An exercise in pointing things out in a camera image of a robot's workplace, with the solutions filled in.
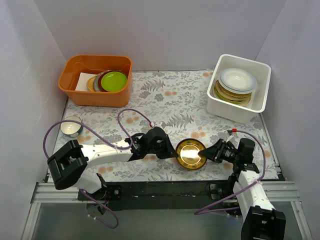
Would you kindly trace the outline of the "beige green leaf plate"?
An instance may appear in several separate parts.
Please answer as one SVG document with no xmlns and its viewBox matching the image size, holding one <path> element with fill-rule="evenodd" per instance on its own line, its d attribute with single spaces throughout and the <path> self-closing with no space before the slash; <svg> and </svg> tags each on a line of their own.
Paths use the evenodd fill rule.
<svg viewBox="0 0 320 240">
<path fill-rule="evenodd" d="M 249 102 L 250 102 L 250 100 L 249 101 L 247 101 L 247 102 L 244 102 L 244 103 L 240 103 L 240 104 L 234 104 L 234 103 L 230 103 L 230 102 L 227 102 L 227 103 L 230 103 L 230 104 L 234 104 L 234 105 L 238 105 L 238 106 L 242 106 L 242 107 L 244 107 L 244 106 L 246 106 L 246 105 L 248 105 L 249 104 Z"/>
</svg>

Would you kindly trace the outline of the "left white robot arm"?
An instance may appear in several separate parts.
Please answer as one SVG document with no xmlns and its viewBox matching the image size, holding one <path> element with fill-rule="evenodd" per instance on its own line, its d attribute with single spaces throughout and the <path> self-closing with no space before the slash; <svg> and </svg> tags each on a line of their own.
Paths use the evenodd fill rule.
<svg viewBox="0 0 320 240">
<path fill-rule="evenodd" d="M 90 172 L 90 168 L 141 160 L 150 154 L 161 160 L 178 157 L 169 136 L 157 126 L 147 133 L 136 133 L 121 140 L 114 147 L 81 145 L 77 140 L 70 140 L 47 160 L 47 164 L 56 190 L 76 187 L 95 200 L 101 200 L 107 193 L 106 184 L 101 174 Z"/>
</svg>

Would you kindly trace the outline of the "woven bamboo tray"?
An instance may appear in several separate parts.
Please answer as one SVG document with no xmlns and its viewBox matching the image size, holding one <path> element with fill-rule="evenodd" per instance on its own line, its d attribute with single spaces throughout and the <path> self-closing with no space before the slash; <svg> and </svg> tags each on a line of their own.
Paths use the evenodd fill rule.
<svg viewBox="0 0 320 240">
<path fill-rule="evenodd" d="M 224 93 L 225 95 L 228 95 L 228 96 L 231 96 L 231 97 L 234 97 L 234 98 L 246 98 L 246 97 L 249 97 L 252 95 L 252 93 L 234 93 L 234 92 L 231 92 L 227 89 L 225 89 L 220 83 L 219 81 L 216 81 L 215 83 L 215 87 L 217 87 L 219 89 L 220 92 Z"/>
</svg>

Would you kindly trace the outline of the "green polka dot plate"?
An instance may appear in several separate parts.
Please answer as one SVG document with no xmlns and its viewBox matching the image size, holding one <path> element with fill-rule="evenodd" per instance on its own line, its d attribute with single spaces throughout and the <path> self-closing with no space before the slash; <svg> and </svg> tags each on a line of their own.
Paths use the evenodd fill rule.
<svg viewBox="0 0 320 240">
<path fill-rule="evenodd" d="M 242 104 L 242 103 L 244 103 L 244 102 L 249 102 L 249 101 L 250 101 L 250 98 L 246 98 L 246 99 L 244 99 L 244 100 L 230 100 L 230 99 L 228 99 L 228 98 L 225 98 L 225 97 L 221 96 L 221 95 L 217 92 L 217 90 L 216 90 L 215 88 L 214 88 L 213 92 L 214 92 L 214 95 L 215 95 L 217 98 L 219 98 L 219 99 L 221 99 L 221 100 L 223 100 L 223 101 L 225 101 L 225 102 L 232 103 L 232 104 Z"/>
</svg>

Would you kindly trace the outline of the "yellow brown patterned plate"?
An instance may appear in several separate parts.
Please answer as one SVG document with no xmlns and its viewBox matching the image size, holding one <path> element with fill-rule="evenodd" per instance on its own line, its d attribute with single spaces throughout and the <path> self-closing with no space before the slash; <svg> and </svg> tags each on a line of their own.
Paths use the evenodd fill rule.
<svg viewBox="0 0 320 240">
<path fill-rule="evenodd" d="M 199 152 L 205 149 L 205 145 L 199 140 L 186 138 L 176 146 L 175 150 L 178 154 L 176 159 L 178 163 L 187 170 L 201 169 L 207 163 L 207 158 L 200 156 Z"/>
</svg>

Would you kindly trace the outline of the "white scalloped plate front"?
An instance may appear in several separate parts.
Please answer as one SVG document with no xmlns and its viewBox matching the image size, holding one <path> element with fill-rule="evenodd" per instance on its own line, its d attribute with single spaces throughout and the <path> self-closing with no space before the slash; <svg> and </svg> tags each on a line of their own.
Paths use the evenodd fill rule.
<svg viewBox="0 0 320 240">
<path fill-rule="evenodd" d="M 222 70 L 218 75 L 218 80 L 223 80 L 224 82 L 231 82 L 231 81 L 256 81 L 256 78 L 249 73 L 240 68 L 227 68 Z"/>
</svg>

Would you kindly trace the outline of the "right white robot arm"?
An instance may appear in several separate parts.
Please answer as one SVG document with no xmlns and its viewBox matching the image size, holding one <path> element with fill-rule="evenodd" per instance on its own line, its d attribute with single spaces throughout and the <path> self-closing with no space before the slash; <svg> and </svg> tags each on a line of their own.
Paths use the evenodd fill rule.
<svg viewBox="0 0 320 240">
<path fill-rule="evenodd" d="M 213 146 L 201 150 L 198 155 L 215 163 L 227 161 L 233 165 L 228 178 L 227 195 L 237 199 L 243 217 L 242 240 L 283 240 L 286 217 L 269 201 L 258 167 L 253 163 L 255 142 L 241 138 L 238 147 L 219 139 Z"/>
</svg>

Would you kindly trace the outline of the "white scalloped plate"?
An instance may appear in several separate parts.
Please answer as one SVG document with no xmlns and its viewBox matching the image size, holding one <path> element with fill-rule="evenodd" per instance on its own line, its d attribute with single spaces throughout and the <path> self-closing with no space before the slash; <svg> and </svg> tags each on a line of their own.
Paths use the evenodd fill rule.
<svg viewBox="0 0 320 240">
<path fill-rule="evenodd" d="M 224 89 L 236 94 L 252 93 L 258 85 L 256 81 L 252 80 L 232 80 L 231 82 L 225 82 L 219 79 L 218 82 Z"/>
<path fill-rule="evenodd" d="M 227 68 L 222 70 L 218 75 L 218 80 L 223 80 L 224 82 L 231 82 L 231 81 L 256 81 L 256 78 L 249 73 L 240 68 Z"/>
</svg>

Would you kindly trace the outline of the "white scalloped plate back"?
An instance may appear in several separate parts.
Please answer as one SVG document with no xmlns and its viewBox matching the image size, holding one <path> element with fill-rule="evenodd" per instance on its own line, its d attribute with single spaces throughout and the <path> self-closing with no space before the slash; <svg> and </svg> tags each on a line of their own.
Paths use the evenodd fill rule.
<svg viewBox="0 0 320 240">
<path fill-rule="evenodd" d="M 219 79 L 218 82 L 224 89 L 236 94 L 252 93 L 258 85 L 256 81 L 252 80 L 232 80 L 231 82 L 225 82 Z"/>
</svg>

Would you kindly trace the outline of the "beige bird plate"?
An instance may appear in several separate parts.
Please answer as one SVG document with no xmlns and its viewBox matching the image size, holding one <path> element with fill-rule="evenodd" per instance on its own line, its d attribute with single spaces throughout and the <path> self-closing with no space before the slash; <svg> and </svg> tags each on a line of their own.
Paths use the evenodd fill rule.
<svg viewBox="0 0 320 240">
<path fill-rule="evenodd" d="M 217 92 L 224 98 L 227 98 L 229 100 L 235 100 L 235 101 L 240 101 L 240 100 L 244 100 L 244 99 L 249 99 L 251 96 L 245 97 L 245 98 L 236 98 L 236 97 L 232 97 L 229 95 L 224 94 L 223 92 L 220 92 L 219 89 L 217 87 L 215 87 L 215 89 L 217 90 Z"/>
</svg>

